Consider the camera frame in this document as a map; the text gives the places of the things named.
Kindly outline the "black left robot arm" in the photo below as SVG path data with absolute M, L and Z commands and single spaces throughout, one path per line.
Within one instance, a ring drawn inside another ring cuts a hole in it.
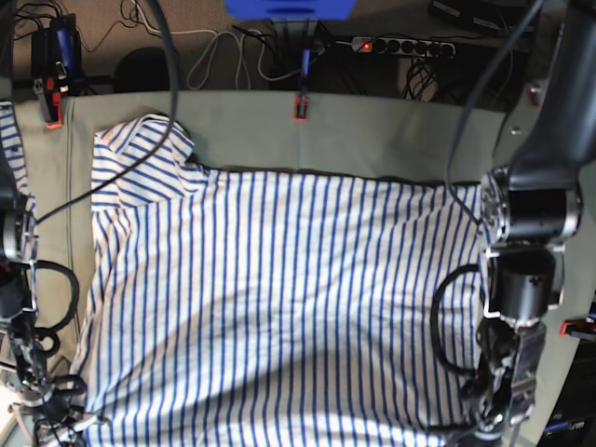
M 481 258 L 447 282 L 483 277 L 481 351 L 472 368 L 448 360 L 439 333 L 441 283 L 430 310 L 432 351 L 465 378 L 464 420 L 437 427 L 449 446 L 497 446 L 515 439 L 535 408 L 547 329 L 543 318 L 564 296 L 564 250 L 583 214 L 580 171 L 595 158 L 595 5 L 569 1 L 545 66 L 520 102 L 535 122 L 509 161 L 481 180 L 481 208 L 471 212 Z

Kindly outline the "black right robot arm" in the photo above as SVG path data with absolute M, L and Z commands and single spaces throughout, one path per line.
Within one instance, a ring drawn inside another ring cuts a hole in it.
M 15 397 L 8 409 L 31 446 L 83 446 L 84 433 L 106 419 L 75 404 L 87 384 L 76 373 L 54 375 L 48 360 L 61 347 L 59 333 L 75 317 L 80 285 L 72 269 L 37 255 L 34 198 L 26 184 L 20 128 L 13 101 L 16 4 L 1 4 L 1 387 Z M 38 325 L 36 274 L 47 270 L 70 284 L 64 316 Z M 30 417 L 32 423 L 23 423 Z

